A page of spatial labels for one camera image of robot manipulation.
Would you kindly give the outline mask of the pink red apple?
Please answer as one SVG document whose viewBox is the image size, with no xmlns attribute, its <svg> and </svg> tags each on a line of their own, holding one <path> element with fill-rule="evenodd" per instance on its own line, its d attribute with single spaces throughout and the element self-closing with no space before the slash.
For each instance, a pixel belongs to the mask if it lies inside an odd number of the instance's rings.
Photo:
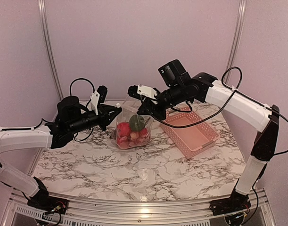
<svg viewBox="0 0 288 226">
<path fill-rule="evenodd" d="M 129 123 L 121 122 L 116 127 L 117 139 L 118 140 L 127 140 L 128 136 L 131 133 Z"/>
</svg>

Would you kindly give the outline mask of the green bell pepper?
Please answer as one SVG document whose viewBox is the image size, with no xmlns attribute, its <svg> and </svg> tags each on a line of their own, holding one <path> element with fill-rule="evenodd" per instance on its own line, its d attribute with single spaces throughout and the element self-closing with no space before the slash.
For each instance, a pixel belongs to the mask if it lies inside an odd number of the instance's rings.
<svg viewBox="0 0 288 226">
<path fill-rule="evenodd" d="M 129 126 L 132 131 L 141 131 L 145 127 L 145 120 L 140 115 L 133 115 L 129 119 Z"/>
</svg>

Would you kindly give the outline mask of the clear zip top bag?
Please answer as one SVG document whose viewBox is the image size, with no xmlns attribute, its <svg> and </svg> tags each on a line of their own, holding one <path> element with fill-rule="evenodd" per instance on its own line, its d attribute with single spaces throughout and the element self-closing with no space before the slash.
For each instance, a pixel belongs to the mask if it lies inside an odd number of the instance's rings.
<svg viewBox="0 0 288 226">
<path fill-rule="evenodd" d="M 127 97 L 121 104 L 122 111 L 115 119 L 115 129 L 111 134 L 112 142 L 121 150 L 145 146 L 151 138 L 153 119 L 138 115 L 141 102 Z"/>
</svg>

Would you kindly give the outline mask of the red yellow lychee bunch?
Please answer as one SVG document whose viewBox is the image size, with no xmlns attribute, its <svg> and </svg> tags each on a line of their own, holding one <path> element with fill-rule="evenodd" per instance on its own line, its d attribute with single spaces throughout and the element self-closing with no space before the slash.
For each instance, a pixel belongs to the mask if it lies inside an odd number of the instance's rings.
<svg viewBox="0 0 288 226">
<path fill-rule="evenodd" d="M 129 149 L 133 147 L 146 145 L 150 141 L 151 134 L 148 131 L 132 131 L 127 135 L 118 135 L 116 145 L 121 149 Z"/>
</svg>

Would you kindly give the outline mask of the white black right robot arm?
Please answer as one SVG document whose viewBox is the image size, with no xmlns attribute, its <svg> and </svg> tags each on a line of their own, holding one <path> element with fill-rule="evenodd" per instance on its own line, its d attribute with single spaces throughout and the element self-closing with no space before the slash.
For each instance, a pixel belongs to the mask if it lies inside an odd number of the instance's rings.
<svg viewBox="0 0 288 226">
<path fill-rule="evenodd" d="M 251 156 L 242 176 L 234 187 L 234 195 L 227 199 L 226 206 L 236 211 L 245 203 L 247 195 L 265 169 L 267 162 L 274 156 L 278 131 L 279 109 L 268 107 L 239 92 L 237 87 L 229 87 L 223 81 L 207 73 L 199 73 L 190 77 L 187 72 L 165 73 L 161 75 L 168 89 L 159 92 L 156 88 L 133 85 L 128 88 L 128 96 L 141 101 L 136 113 L 149 115 L 159 123 L 169 138 L 188 159 L 201 153 L 215 139 L 208 139 L 206 132 L 201 132 L 200 124 L 215 117 L 217 113 L 198 121 L 194 121 L 191 109 L 179 110 L 177 115 L 170 116 L 167 109 L 182 102 L 192 103 L 197 100 L 201 103 L 213 104 L 226 110 L 253 126 L 258 134 Z"/>
</svg>

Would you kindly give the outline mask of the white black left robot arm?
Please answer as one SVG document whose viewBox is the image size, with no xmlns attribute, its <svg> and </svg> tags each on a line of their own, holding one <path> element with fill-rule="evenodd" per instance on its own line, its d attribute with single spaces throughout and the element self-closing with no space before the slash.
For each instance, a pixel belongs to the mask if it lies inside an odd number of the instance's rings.
<svg viewBox="0 0 288 226">
<path fill-rule="evenodd" d="M 76 96 L 65 97 L 57 104 L 58 114 L 54 122 L 24 128 L 0 127 L 0 154 L 22 149 L 49 148 L 66 146 L 74 135 L 96 126 L 105 131 L 118 116 L 120 104 L 106 105 L 99 94 L 91 95 L 91 109 L 83 106 Z M 23 192 L 30 201 L 41 209 L 49 209 L 53 202 L 45 185 L 0 159 L 0 182 Z"/>
</svg>

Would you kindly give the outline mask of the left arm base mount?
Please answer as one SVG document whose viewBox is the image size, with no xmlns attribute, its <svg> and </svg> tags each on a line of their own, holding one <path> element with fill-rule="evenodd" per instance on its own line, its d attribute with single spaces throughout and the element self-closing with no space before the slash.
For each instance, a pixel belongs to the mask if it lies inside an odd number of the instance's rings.
<svg viewBox="0 0 288 226">
<path fill-rule="evenodd" d="M 39 191 L 34 196 L 28 198 L 27 205 L 37 209 L 45 210 L 46 214 L 53 212 L 65 214 L 68 200 L 50 196 L 42 181 L 36 177 L 33 178 L 38 184 Z"/>
</svg>

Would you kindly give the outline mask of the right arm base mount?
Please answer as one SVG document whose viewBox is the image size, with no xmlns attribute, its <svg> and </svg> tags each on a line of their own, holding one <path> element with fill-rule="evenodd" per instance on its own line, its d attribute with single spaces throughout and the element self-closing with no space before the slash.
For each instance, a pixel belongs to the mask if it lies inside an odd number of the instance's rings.
<svg viewBox="0 0 288 226">
<path fill-rule="evenodd" d="M 247 195 L 240 194 L 234 189 L 228 198 L 213 200 L 209 209 L 214 216 L 228 214 L 250 208 L 251 203 Z"/>
</svg>

